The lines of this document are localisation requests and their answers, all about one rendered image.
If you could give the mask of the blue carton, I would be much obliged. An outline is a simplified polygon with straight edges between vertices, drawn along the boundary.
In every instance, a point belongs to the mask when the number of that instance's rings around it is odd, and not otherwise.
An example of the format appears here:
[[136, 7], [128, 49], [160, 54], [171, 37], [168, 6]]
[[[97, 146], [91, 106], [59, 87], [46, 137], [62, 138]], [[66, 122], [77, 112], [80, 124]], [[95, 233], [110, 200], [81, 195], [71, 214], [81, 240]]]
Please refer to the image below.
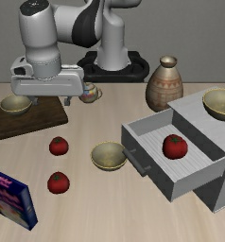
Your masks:
[[31, 231], [38, 223], [28, 186], [0, 172], [0, 214]]

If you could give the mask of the red tomato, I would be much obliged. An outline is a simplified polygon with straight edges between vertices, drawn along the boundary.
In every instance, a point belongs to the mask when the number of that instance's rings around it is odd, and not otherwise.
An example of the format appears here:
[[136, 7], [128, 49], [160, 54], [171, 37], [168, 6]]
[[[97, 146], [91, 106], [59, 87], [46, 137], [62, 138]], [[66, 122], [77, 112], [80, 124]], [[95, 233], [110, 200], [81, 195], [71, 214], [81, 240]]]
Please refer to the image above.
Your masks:
[[70, 181], [62, 172], [53, 173], [47, 181], [47, 189], [52, 194], [63, 194], [70, 187]]
[[188, 145], [179, 135], [170, 134], [163, 141], [162, 151], [164, 156], [170, 160], [181, 159], [186, 155]]
[[49, 151], [55, 156], [61, 156], [66, 154], [68, 149], [68, 142], [60, 136], [53, 138], [49, 144]]

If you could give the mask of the grey cabinet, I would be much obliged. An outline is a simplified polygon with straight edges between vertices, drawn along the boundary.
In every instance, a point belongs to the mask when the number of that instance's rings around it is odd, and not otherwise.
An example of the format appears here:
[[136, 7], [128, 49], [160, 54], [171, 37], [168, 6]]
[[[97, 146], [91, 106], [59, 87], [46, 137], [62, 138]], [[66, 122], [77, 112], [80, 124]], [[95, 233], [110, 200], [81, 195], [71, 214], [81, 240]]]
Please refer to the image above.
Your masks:
[[[185, 132], [203, 153], [218, 160], [225, 156], [225, 121], [219, 121], [205, 111], [202, 96], [206, 91], [171, 101], [169, 106], [186, 121], [185, 125], [180, 125], [180, 131]], [[212, 212], [225, 208], [225, 165], [219, 178], [194, 192]]]

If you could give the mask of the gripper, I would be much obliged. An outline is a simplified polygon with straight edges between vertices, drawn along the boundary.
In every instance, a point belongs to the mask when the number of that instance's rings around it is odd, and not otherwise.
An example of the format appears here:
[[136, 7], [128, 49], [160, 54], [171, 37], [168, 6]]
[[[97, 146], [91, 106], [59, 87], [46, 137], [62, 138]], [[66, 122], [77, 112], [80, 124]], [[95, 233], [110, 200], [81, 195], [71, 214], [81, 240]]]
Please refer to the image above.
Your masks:
[[53, 65], [44, 67], [44, 78], [37, 78], [33, 66], [26, 61], [26, 57], [17, 58], [10, 68], [11, 90], [16, 95], [31, 96], [32, 104], [39, 105], [36, 96], [67, 96], [63, 103], [70, 106], [72, 96], [83, 93], [84, 71], [77, 65]]

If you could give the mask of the small patterned teapot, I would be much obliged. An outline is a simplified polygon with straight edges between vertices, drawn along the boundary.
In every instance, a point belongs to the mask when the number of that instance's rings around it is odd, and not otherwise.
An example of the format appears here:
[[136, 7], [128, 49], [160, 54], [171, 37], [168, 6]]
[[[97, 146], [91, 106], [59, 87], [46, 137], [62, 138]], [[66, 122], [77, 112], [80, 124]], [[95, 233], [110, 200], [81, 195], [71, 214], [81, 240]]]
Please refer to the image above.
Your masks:
[[102, 95], [102, 91], [92, 82], [85, 82], [83, 94], [79, 97], [79, 99], [84, 103], [93, 103], [101, 98]]

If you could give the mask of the brown patterned vase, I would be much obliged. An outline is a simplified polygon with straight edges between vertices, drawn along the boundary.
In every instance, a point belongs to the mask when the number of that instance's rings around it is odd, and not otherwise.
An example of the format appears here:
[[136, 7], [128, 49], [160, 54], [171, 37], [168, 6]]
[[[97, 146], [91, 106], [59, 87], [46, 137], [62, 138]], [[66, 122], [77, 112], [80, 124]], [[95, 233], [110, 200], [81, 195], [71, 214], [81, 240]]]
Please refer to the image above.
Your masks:
[[182, 78], [173, 56], [160, 57], [160, 65], [150, 77], [146, 87], [147, 105], [155, 112], [168, 108], [170, 101], [183, 97]]

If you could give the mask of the beige porcelain bowl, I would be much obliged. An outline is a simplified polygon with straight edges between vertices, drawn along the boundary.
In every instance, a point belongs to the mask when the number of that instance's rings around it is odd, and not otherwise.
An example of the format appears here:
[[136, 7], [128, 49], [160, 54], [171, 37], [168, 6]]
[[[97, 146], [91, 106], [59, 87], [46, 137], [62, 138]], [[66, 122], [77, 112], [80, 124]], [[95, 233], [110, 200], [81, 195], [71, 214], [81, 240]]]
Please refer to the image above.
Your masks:
[[26, 113], [32, 102], [22, 95], [8, 95], [0, 102], [0, 109], [6, 114], [22, 115]]
[[225, 121], [225, 89], [214, 88], [206, 91], [202, 96], [202, 104], [212, 117]]
[[114, 171], [121, 168], [127, 161], [123, 153], [124, 149], [121, 144], [113, 141], [102, 142], [91, 151], [91, 160], [101, 170]]

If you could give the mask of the brown cutting board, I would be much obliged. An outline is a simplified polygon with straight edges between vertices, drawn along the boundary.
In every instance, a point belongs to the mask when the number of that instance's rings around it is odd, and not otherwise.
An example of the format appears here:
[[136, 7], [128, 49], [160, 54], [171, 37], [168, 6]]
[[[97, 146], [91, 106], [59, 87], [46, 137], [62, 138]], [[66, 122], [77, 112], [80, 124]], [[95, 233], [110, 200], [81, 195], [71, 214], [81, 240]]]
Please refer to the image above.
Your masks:
[[39, 104], [22, 115], [9, 115], [0, 109], [0, 140], [66, 124], [68, 117], [55, 96], [41, 96]]

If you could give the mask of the grey open drawer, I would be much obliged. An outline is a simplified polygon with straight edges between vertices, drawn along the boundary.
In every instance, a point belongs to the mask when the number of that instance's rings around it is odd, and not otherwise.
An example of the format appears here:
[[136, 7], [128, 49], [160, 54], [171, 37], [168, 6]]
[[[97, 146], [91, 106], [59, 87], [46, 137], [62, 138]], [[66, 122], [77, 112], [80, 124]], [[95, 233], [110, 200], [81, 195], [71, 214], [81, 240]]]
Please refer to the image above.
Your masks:
[[[180, 159], [164, 155], [164, 148], [174, 144], [165, 140], [171, 134], [187, 144]], [[150, 177], [170, 201], [216, 180], [225, 170], [224, 151], [172, 109], [124, 124], [121, 143], [140, 175]]]

